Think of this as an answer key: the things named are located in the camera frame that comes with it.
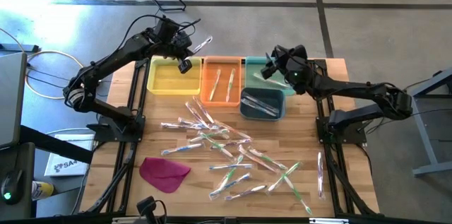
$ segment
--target black metal frame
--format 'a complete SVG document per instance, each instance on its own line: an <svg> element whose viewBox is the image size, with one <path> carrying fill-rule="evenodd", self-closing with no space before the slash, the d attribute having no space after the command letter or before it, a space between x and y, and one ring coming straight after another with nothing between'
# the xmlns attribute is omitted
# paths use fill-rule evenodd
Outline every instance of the black metal frame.
<svg viewBox="0 0 452 224"><path fill-rule="evenodd" d="M183 8L163 8L162 4L160 4L157 0L153 0L155 2L155 4L158 6L158 8L163 11L163 12L168 12L168 11L185 11L186 8L186 4L184 1L182 0L178 0L184 7Z"/></svg>

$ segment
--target teal tray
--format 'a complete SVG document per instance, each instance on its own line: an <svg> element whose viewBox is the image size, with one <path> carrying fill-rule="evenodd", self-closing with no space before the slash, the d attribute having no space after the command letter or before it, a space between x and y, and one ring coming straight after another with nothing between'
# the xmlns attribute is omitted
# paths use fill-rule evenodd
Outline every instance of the teal tray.
<svg viewBox="0 0 452 224"><path fill-rule="evenodd" d="M274 83L264 82L253 76L254 73L261 75L261 69L265 66L265 64L265 57L245 58L245 87L281 90L286 96L294 95L295 91L291 88L286 89ZM274 73L273 76L270 77L270 79L284 83L284 76L278 71Z"/></svg>

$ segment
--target magenta cloth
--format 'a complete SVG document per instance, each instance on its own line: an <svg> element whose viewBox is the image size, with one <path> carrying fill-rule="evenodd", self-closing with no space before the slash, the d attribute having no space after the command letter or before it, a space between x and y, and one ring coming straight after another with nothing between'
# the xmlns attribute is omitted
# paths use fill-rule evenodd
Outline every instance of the magenta cloth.
<svg viewBox="0 0 452 224"><path fill-rule="evenodd" d="M175 192L190 172L190 167L162 158L146 158L140 176L164 193Z"/></svg>

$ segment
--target wooden tabletop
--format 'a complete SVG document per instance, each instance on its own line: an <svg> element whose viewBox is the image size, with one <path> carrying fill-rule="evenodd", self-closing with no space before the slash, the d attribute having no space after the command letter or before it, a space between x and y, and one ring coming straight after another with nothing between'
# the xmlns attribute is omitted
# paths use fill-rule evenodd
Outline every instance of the wooden tabletop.
<svg viewBox="0 0 452 224"><path fill-rule="evenodd" d="M327 59L326 63L328 75L331 78L348 81L344 59ZM109 104L126 105L132 74L133 63L114 73L107 100ZM336 96L333 99L336 109L351 110L355 108L353 99ZM138 169L146 157L160 157L161 150L184 146L187 144L187 139L196 134L195 131L160 128L160 122L176 123L178 117L193 119L184 105L189 100L191 100L191 96L188 95L153 95L149 92L146 95L144 110L146 126L143 140L138 145L127 215L138 215L136 203L148 196L154 196L155 199L165 202L169 216L308 216L303 205L297 201L286 184L281 184L270 196L257 193L233 201L223 200L224 196L233 195L261 184L270 185L279 178L279 175L275 175L259 165L254 165L250 171L251 181L242 182L222 193L220 198L211 201L208 196L209 192L217 187L226 171L209 171L208 167L212 164L227 163L227 160L221 153L210 151L208 148L173 153L164 157L191 168L180 188L174 193L163 193L142 179ZM316 103L305 94L286 97L286 104L285 117L278 122L246 120L240 115L238 107L208 107L208 111L214 119L250 135L254 140L252 146L255 149L279 160L286 166L301 161L302 167L290 175L292 183L312 209L314 216L333 216L326 164L324 164L323 178L326 200L319 199L317 192L316 159L317 153L323 152L323 147L318 143L314 121L317 116ZM95 152L81 203L82 211L95 203L111 181L117 149L118 143L106 143ZM237 155L238 151L235 148L229 149L232 154ZM350 183L368 206L378 212L379 208L366 156L354 145L344 145L344 155ZM244 163L252 162L245 158ZM237 170L233 179L246 172L248 170ZM120 202L123 181L119 185L116 205ZM339 187L338 191L341 204L344 206L343 190ZM161 213L162 209L157 208L157 214Z"/></svg>

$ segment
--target concrete floor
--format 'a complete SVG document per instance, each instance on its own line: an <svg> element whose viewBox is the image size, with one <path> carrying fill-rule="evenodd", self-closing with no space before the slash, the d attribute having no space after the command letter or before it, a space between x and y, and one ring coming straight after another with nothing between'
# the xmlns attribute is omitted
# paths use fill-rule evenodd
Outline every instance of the concrete floor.
<svg viewBox="0 0 452 224"><path fill-rule="evenodd" d="M187 0L267 1L314 3L316 0ZM116 48L130 22L154 6L54 5L52 0L3 0L0 25L22 43L57 49L75 55L83 64L97 60ZM323 0L330 4L450 4L452 0ZM194 43L214 37L201 55L263 56L275 45L303 44L310 57L326 57L319 13L316 7L190 6L186 13L171 13L176 21L201 18ZM452 9L325 9L334 57L346 59L351 81L390 81L401 88L429 78L452 65ZM153 26L143 19L132 33ZM11 42L0 35L0 42ZM78 70L71 60L48 54L32 61L42 71L70 78ZM45 78L63 86L64 81ZM61 89L32 83L50 95ZM101 88L105 93L108 85ZM75 113L62 101L40 98L25 90L23 121L40 131L85 126L94 114ZM452 172L414 178L412 168L426 165L427 155L412 119L380 128L368 138L374 169L374 184L381 212L387 216L452 222ZM452 160L452 152L441 154ZM37 165L47 154L38 151ZM61 179L77 187L80 179ZM38 203L38 216L68 214L76 191Z"/></svg>

